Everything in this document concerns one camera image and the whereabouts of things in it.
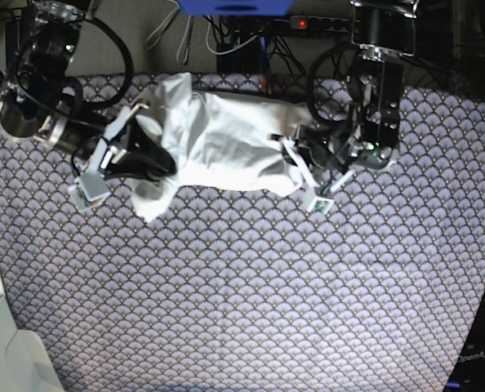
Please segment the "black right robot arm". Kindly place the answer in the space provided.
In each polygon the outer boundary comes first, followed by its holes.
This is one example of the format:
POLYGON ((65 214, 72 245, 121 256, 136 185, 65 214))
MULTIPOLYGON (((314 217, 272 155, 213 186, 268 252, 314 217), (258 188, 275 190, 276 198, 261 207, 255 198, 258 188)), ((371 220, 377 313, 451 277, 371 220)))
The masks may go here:
POLYGON ((0 128, 10 140, 35 139, 67 153, 73 173, 68 193, 80 211, 101 205, 110 195, 109 180, 132 181, 138 212, 160 202, 163 182, 176 174, 176 163, 141 117, 151 108, 148 92, 123 106, 115 119, 102 112, 128 93, 134 65, 124 41, 95 16, 98 1, 35 1, 30 35, 20 44, 0 91, 0 128), (87 101, 82 84, 66 70, 73 60, 84 23, 102 31, 124 63, 118 91, 102 101, 87 101))

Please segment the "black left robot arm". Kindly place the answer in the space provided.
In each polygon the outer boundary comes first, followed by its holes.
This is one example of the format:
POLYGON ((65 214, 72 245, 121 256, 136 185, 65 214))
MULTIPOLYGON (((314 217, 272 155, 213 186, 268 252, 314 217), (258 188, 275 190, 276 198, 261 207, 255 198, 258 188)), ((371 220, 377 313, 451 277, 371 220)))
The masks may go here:
POLYGON ((328 213, 336 192, 358 169, 384 171, 398 161, 403 91, 398 59, 415 54, 417 7, 416 1, 353 1, 349 42, 336 44, 311 65, 306 104, 316 124, 280 138, 284 158, 305 180, 307 211, 328 213), (316 73, 324 61, 350 50, 355 54, 346 75, 347 117, 324 118, 315 106, 316 73))

